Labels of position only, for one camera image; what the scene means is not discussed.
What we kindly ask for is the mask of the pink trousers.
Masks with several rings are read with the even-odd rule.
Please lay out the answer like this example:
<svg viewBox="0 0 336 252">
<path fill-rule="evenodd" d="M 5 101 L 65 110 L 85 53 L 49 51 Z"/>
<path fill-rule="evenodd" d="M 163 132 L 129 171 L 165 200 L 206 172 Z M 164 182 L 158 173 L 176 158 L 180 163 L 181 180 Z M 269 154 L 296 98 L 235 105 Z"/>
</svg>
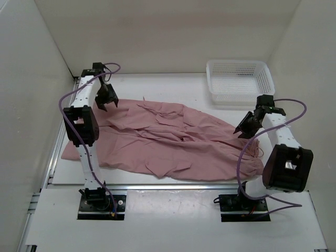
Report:
<svg viewBox="0 0 336 252">
<path fill-rule="evenodd" d="M 247 179 L 264 169 L 258 141 L 247 145 L 231 124 L 183 104 L 123 99 L 93 114 L 101 167 L 205 182 Z"/>
</svg>

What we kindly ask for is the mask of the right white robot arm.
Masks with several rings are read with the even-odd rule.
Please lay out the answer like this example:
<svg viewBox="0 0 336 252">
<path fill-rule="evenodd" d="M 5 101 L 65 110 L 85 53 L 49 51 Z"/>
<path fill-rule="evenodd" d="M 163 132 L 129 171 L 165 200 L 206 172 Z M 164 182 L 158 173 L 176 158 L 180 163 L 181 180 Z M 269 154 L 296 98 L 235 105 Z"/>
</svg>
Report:
<svg viewBox="0 0 336 252">
<path fill-rule="evenodd" d="M 235 132 L 247 140 L 238 158 L 239 162 L 247 148 L 264 133 L 268 134 L 272 146 L 262 174 L 256 179 L 242 182 L 240 169 L 236 169 L 236 205 L 240 209 L 247 210 L 255 201 L 279 192 L 303 192 L 312 166 L 313 152 L 303 148 L 294 138 L 283 109 L 261 106 L 253 112 L 249 111 Z"/>
</svg>

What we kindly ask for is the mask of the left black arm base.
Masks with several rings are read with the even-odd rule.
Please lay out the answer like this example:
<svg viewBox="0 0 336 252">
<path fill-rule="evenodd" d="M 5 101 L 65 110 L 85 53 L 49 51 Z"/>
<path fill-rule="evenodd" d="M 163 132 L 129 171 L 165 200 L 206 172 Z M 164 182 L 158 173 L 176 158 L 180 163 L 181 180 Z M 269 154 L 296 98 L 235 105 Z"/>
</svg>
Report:
<svg viewBox="0 0 336 252">
<path fill-rule="evenodd" d="M 78 220 L 96 220 L 96 221 L 123 221 L 125 217 L 125 208 L 127 204 L 127 196 L 125 194 L 114 195 L 114 200 L 117 205 L 117 210 L 114 209 L 111 196 L 106 195 L 105 199 L 98 199 L 98 201 L 87 201 L 83 190 L 78 207 Z"/>
</svg>

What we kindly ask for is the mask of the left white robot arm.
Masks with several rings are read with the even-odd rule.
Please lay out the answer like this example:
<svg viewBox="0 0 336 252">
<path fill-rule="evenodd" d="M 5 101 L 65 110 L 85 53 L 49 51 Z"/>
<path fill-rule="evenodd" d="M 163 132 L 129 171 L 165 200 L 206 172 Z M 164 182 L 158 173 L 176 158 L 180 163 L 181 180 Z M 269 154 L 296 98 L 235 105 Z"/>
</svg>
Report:
<svg viewBox="0 0 336 252">
<path fill-rule="evenodd" d="M 116 72 L 110 71 L 103 63 L 95 62 L 91 69 L 82 71 L 78 89 L 59 100 L 68 139 L 80 155 L 85 178 L 85 188 L 80 193 L 87 204 L 100 211 L 110 209 L 112 214 L 117 212 L 117 203 L 100 173 L 96 150 L 100 131 L 93 105 L 96 104 L 103 111 L 107 111 L 106 104 L 118 105 L 118 96 L 105 78 Z"/>
</svg>

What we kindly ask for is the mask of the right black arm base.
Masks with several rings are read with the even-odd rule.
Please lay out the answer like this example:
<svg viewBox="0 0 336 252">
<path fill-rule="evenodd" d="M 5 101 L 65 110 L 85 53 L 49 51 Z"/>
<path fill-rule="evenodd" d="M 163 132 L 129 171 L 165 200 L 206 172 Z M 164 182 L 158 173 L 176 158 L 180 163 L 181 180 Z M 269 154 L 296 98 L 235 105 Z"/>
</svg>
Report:
<svg viewBox="0 0 336 252">
<path fill-rule="evenodd" d="M 266 200 L 252 200 L 242 193 L 219 194 L 213 200 L 219 205 L 221 222 L 269 222 L 268 206 Z"/>
</svg>

